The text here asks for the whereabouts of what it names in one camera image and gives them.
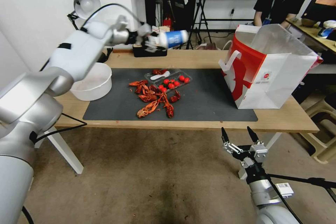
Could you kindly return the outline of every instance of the person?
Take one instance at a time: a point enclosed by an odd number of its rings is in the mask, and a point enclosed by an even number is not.
[[[293,18],[299,13],[304,0],[257,0],[254,9],[255,26],[278,23],[286,28],[286,18]]]

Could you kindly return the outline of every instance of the black t-shirt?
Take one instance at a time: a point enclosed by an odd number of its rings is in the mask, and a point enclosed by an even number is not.
[[[257,0],[254,9],[262,12],[261,21],[268,17],[271,11],[271,23],[282,23],[288,14],[298,14],[304,0]]]

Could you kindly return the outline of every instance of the white bowl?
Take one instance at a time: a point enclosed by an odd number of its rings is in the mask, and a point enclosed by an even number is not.
[[[79,100],[91,101],[105,96],[112,87],[112,70],[103,63],[95,63],[87,76],[75,82],[70,91]]]

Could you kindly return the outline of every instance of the stool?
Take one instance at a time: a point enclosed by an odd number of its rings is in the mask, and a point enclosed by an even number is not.
[[[310,118],[322,125],[333,138],[323,143],[311,133],[301,135],[315,148],[311,155],[317,162],[326,164],[336,156],[336,93],[328,95],[306,110]]]

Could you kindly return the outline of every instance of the wooden table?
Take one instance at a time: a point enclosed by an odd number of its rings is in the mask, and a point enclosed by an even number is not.
[[[309,38],[313,39],[315,42],[317,42],[321,47],[323,47],[326,50],[331,50],[334,53],[336,53],[336,41],[328,40],[324,38],[319,38],[317,36],[318,32],[321,30],[320,27],[313,26],[313,27],[307,27],[303,26],[301,23],[301,20],[298,19],[286,19],[288,23],[290,23],[294,28],[296,28],[298,31],[302,32],[304,35],[308,36]]]
[[[212,51],[212,50],[169,50],[166,57],[151,57],[151,58],[135,58],[132,53],[112,53],[109,60],[106,62],[112,68],[195,68],[195,69],[217,69],[220,68],[218,60],[225,58],[227,51]],[[56,97],[56,99],[64,106],[63,112],[82,119],[89,105],[87,101],[80,101],[75,98],[70,92]],[[318,127],[309,118],[306,112],[290,96],[281,109],[257,109],[254,110],[258,121],[104,121],[104,120],[86,120],[86,127],[100,128],[139,128],[139,129],[178,129],[178,130],[219,130],[224,127],[227,130],[244,130],[250,126],[255,131],[270,132],[266,135],[267,148],[270,148],[278,139],[282,132],[295,133],[316,133]],[[78,122],[67,117],[60,117],[56,126],[76,126]],[[58,134],[57,140],[61,141],[61,136]],[[77,173],[83,171],[83,166],[73,154],[73,152],[64,146],[64,141],[61,141],[62,146],[58,150],[74,168]]]

